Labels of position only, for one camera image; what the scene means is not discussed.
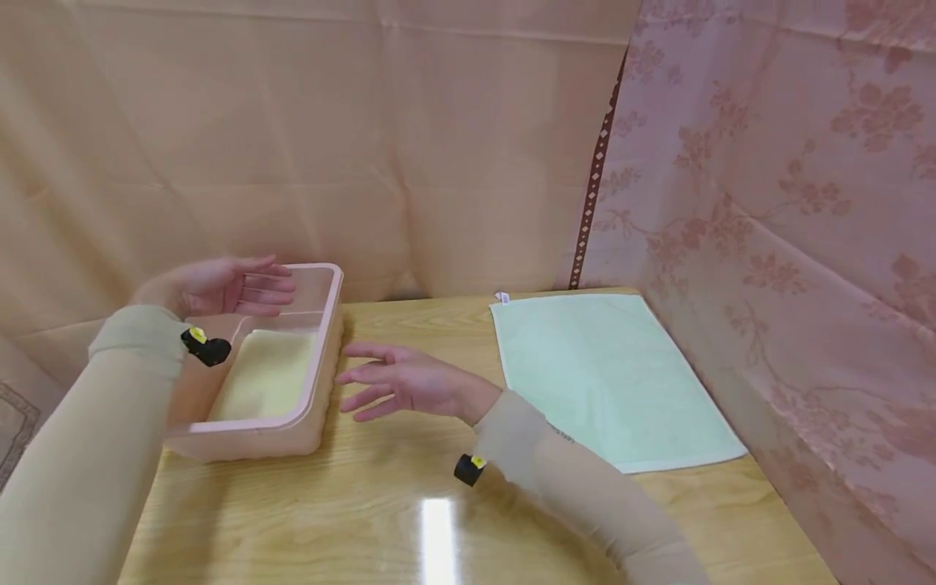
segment green towel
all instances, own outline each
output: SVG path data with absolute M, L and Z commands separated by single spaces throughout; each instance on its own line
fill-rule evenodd
M 622 472 L 747 452 L 639 296 L 565 295 L 490 309 L 507 385 Z

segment pink plastic container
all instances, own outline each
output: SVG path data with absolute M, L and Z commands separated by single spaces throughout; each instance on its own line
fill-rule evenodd
M 318 448 L 342 344 L 339 293 L 344 275 L 334 264 L 289 268 L 296 279 L 296 300 L 279 316 L 228 314 L 191 319 L 208 337 L 229 340 L 231 355 L 213 368 L 186 357 L 169 409 L 165 436 L 169 449 L 198 461 L 227 461 L 308 455 Z M 285 417 L 207 421 L 243 338 L 254 329 L 318 332 L 299 403 Z

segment wooden table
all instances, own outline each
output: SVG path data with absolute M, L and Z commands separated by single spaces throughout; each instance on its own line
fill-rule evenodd
M 345 339 L 410 345 L 502 385 L 491 302 L 345 305 Z M 309 457 L 204 465 L 164 454 L 121 583 L 618 582 L 600 553 L 498 475 L 473 489 L 452 477 L 474 443 L 469 428 L 414 413 L 355 423 L 337 409 L 355 390 L 335 388 Z M 638 480 L 713 583 L 835 584 L 751 457 Z

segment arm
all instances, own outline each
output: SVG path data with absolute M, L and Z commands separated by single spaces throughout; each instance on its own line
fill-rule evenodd
M 679 527 L 627 475 L 504 392 L 475 425 L 475 455 L 607 552 L 632 585 L 708 585 Z
M 117 582 L 159 461 L 184 329 L 155 306 L 105 323 L 0 498 L 0 582 Z
M 400 410 L 458 417 L 477 433 L 475 455 L 590 538 L 631 585 L 708 585 L 676 523 L 638 484 L 560 434 L 518 394 L 408 347 L 357 342 L 344 353 L 375 360 L 336 379 L 370 386 L 342 401 L 342 412 L 357 410 L 354 420 Z

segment arm sleeve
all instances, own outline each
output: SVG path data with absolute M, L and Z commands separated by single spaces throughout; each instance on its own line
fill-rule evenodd
M 599 547 L 631 585 L 709 585 L 676 523 L 627 475 L 504 392 L 475 426 L 475 455 Z
M 117 582 L 159 462 L 185 328 L 153 306 L 105 323 L 0 494 L 0 583 Z

